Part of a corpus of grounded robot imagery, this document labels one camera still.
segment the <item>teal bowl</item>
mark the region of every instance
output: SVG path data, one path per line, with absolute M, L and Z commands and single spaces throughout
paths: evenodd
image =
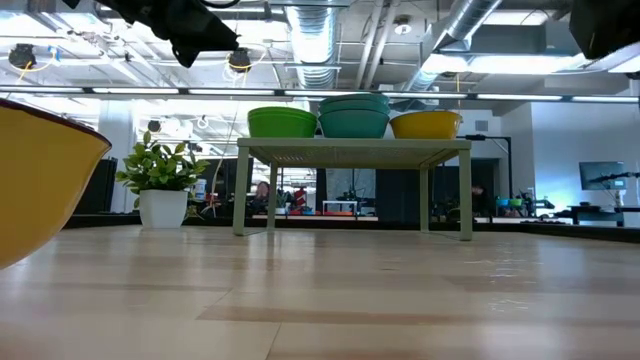
M 389 115 L 370 110 L 340 110 L 320 116 L 326 138 L 369 138 L 384 136 Z
M 320 107 L 325 106 L 326 104 L 330 104 L 336 101 L 345 101 L 345 100 L 369 100 L 373 102 L 377 102 L 379 104 L 388 105 L 389 98 L 382 94 L 351 94 L 351 95 L 342 95 L 342 96 L 332 96 L 330 98 L 326 98 L 320 101 Z
M 327 114 L 340 110 L 371 110 L 382 114 L 389 114 L 389 106 L 371 100 L 341 100 L 320 106 L 320 113 Z

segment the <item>screen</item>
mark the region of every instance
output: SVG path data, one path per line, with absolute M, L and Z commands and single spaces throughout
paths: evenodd
M 621 161 L 581 162 L 580 182 L 582 190 L 626 190 L 627 180 L 598 180 L 603 176 L 624 173 L 624 163 Z

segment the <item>wall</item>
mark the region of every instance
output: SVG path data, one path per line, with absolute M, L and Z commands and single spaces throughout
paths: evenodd
M 549 196 L 559 209 L 589 201 L 612 205 L 604 191 L 582 191 L 578 163 L 624 161 L 627 171 L 640 171 L 640 114 L 637 105 L 535 103 L 533 158 L 538 198 Z M 636 180 L 623 197 L 637 205 Z M 628 214 L 637 223 L 637 216 Z
M 527 191 L 535 186 L 534 152 L 533 152 L 533 119 L 531 104 L 524 104 L 504 115 L 501 119 L 503 136 L 510 136 L 512 142 L 511 156 L 513 162 L 513 191 Z M 501 172 L 501 194 L 509 196 L 507 176 Z

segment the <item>column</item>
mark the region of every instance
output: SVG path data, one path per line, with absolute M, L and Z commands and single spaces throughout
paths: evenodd
M 471 209 L 471 150 L 460 150 L 460 240 L 471 241 L 473 214 Z
M 420 231 L 423 233 L 429 232 L 429 206 L 429 168 L 423 168 L 420 169 Z
M 278 194 L 278 164 L 271 163 L 271 176 L 269 177 L 269 208 L 267 211 L 267 230 L 276 228 L 276 201 Z
M 118 171 L 125 170 L 123 158 L 127 157 L 136 143 L 136 123 L 133 116 L 132 101 L 103 100 L 100 102 L 98 132 L 113 145 L 105 157 L 118 159 Z M 122 183 L 113 186 L 111 211 L 129 213 L 133 211 L 133 202 L 137 195 L 131 193 Z

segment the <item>table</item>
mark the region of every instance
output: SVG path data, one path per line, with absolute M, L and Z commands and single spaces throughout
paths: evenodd
M 429 231 L 429 169 L 454 158 L 460 162 L 460 240 L 470 241 L 471 141 L 405 139 L 238 139 L 233 233 L 245 235 L 245 202 L 249 155 L 271 166 L 270 183 L 278 168 L 415 169 L 420 171 L 420 230 Z M 269 193 L 267 230 L 275 228 L 275 186 Z
M 340 205 L 340 211 L 342 211 L 342 205 L 352 205 L 353 206 L 353 215 L 357 216 L 358 214 L 358 202 L 357 201 L 342 201 L 342 200 L 324 200 L 322 202 L 322 215 L 326 211 L 328 204 L 338 204 Z
M 640 212 L 640 207 L 620 206 L 613 211 L 602 211 L 600 206 L 571 206 L 571 219 L 573 225 L 580 225 L 580 221 L 613 221 L 617 227 L 624 227 L 624 213 Z

